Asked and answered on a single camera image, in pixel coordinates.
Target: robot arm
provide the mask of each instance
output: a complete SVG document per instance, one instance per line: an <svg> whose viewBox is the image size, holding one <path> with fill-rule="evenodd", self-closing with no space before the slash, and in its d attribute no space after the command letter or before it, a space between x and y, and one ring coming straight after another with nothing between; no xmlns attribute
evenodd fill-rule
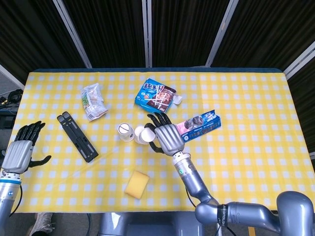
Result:
<svg viewBox="0 0 315 236"><path fill-rule="evenodd" d="M185 143L175 125L164 113L148 115L154 125L147 123L155 132L161 147L153 142L150 146L155 152L173 157L173 164L189 194L197 198L200 204L195 215L203 224L218 223L227 227L228 223L241 224L267 229L283 236L312 236L314 208L312 201L305 195L287 191L277 198L279 217L260 204L231 202L219 205L211 196L198 171L193 165L190 154L183 153Z"/></svg>
<svg viewBox="0 0 315 236"><path fill-rule="evenodd" d="M51 158L46 156L41 161L32 161L33 147L44 126L45 123L39 121L22 127L7 149L0 173L0 236L4 235L4 227L21 188L20 174L29 167L44 165Z"/></svg>

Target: stacked paper cup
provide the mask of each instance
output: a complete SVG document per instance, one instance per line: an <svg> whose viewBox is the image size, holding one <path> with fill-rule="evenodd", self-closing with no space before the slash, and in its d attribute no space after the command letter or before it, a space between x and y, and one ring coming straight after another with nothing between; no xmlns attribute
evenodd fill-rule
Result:
<svg viewBox="0 0 315 236"><path fill-rule="evenodd" d="M142 125L135 128L134 134L134 140L139 144L149 144L149 142L153 141L156 137L152 130L145 128Z"/></svg>

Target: black wristband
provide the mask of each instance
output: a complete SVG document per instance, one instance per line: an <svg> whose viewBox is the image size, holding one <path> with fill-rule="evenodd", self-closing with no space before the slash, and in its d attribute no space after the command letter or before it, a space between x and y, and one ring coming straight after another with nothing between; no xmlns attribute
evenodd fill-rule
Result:
<svg viewBox="0 0 315 236"><path fill-rule="evenodd" d="M218 205L218 211L217 211L217 219L218 219L218 224L227 227L227 208L228 205L222 204Z"/></svg>

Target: plastic bag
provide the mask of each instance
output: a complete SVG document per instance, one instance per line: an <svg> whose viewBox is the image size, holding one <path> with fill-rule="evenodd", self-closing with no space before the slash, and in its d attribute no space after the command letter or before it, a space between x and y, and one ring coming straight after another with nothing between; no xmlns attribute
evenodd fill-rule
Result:
<svg viewBox="0 0 315 236"><path fill-rule="evenodd" d="M81 97L83 108L87 113L89 121L100 118L102 115L108 112L104 106L104 100L100 93L98 83L84 87L81 90Z"/></svg>

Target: blue snack box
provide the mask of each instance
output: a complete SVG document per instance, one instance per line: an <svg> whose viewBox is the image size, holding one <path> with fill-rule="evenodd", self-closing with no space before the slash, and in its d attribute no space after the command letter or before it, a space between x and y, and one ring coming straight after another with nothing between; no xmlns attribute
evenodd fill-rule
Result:
<svg viewBox="0 0 315 236"><path fill-rule="evenodd" d="M186 143L221 127L221 119L216 115L215 110L212 110L194 118L185 120L176 126L183 138L183 141Z"/></svg>
<svg viewBox="0 0 315 236"><path fill-rule="evenodd" d="M138 92L134 103L150 113L165 113L172 105L175 94L175 89L155 80L147 79Z"/></svg>

